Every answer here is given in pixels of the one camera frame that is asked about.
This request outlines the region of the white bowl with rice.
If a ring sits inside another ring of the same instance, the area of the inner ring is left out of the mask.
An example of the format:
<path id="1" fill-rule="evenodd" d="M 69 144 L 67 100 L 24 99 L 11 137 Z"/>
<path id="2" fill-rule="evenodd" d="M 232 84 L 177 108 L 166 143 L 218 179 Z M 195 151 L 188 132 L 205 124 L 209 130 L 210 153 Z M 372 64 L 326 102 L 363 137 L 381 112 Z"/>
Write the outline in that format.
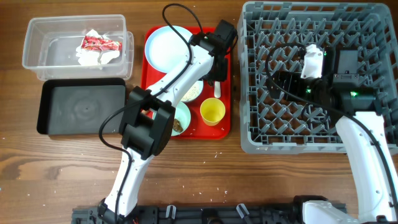
<path id="1" fill-rule="evenodd" d="M 184 94 L 183 98 L 181 99 L 182 102 L 191 102 L 198 98 L 202 93 L 204 88 L 203 81 L 199 80 L 194 83 L 194 85 Z"/>

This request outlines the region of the yellow plastic cup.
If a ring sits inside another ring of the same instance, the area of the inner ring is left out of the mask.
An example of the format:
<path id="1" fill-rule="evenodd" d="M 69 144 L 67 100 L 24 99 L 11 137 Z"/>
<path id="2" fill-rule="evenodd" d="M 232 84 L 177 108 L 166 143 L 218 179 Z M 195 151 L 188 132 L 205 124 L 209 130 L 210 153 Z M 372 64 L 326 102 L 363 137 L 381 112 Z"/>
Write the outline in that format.
<path id="1" fill-rule="evenodd" d="M 208 98 L 200 106 L 203 122 L 208 126 L 216 126 L 225 116 L 226 108 L 218 98 Z"/>

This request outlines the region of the mint green bowl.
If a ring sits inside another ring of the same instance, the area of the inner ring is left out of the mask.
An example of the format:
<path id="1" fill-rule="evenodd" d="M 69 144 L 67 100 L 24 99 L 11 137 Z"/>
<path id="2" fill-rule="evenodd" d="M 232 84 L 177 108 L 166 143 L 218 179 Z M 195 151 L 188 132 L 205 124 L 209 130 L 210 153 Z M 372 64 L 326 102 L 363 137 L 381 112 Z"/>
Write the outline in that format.
<path id="1" fill-rule="evenodd" d="M 175 132 L 173 130 L 174 119 L 177 119 L 181 122 L 181 125 L 183 127 L 183 131 L 181 133 Z M 172 137 L 179 136 L 188 129 L 190 122 L 191 112 L 188 106 L 180 101 L 174 108 L 174 112 L 167 115 L 167 118 L 165 119 L 165 128 L 162 134 L 170 134 Z"/>

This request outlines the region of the red snack wrapper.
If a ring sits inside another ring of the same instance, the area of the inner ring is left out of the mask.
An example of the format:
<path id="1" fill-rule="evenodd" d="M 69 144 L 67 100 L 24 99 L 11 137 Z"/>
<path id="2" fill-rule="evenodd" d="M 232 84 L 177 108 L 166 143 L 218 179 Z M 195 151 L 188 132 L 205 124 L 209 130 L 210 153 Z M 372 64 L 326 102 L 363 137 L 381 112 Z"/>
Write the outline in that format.
<path id="1" fill-rule="evenodd" d="M 120 41 L 113 41 L 92 36 L 85 36 L 81 44 L 81 48 L 85 50 L 122 50 L 123 45 Z"/>

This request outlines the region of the white napkin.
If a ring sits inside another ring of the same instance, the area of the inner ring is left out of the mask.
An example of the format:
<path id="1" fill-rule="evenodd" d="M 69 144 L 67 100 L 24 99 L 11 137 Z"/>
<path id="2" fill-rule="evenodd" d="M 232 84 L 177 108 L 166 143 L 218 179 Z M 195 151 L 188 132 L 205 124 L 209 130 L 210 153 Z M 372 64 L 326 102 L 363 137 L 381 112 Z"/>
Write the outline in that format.
<path id="1" fill-rule="evenodd" d="M 85 36 L 109 39 L 106 35 L 99 35 L 94 29 L 90 30 Z M 76 48 L 76 56 L 78 57 L 78 63 L 82 66 L 106 65 L 121 55 L 121 50 L 85 50 L 81 48 L 81 44 Z"/>

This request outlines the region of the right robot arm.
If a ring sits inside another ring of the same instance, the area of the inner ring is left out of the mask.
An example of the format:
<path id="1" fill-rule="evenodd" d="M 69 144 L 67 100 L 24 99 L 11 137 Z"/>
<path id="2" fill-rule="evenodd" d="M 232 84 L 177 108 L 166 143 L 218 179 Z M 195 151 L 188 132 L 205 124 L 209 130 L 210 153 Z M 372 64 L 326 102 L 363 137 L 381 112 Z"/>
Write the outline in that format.
<path id="1" fill-rule="evenodd" d="M 362 86 L 358 52 L 296 45 L 301 73 L 268 73 L 272 89 L 326 110 L 342 140 L 358 196 L 358 223 L 397 223 L 397 172 L 376 89 Z"/>

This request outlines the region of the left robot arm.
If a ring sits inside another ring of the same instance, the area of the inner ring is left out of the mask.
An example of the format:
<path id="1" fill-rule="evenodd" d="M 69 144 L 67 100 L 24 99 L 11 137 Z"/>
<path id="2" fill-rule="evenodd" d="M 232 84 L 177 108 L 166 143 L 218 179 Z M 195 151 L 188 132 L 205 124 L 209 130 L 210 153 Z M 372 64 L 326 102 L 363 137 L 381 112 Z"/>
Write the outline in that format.
<path id="1" fill-rule="evenodd" d="M 159 155 L 172 134 L 175 110 L 184 94 L 199 80 L 223 82 L 228 77 L 228 59 L 234 40 L 234 25 L 222 20 L 213 32 L 199 32 L 184 40 L 187 55 L 157 83 L 144 90 L 135 87 L 125 107 L 109 115 L 101 124 L 122 116 L 122 161 L 111 193 L 98 207 L 106 223 L 126 223 L 137 205 L 137 195 L 153 158 Z"/>

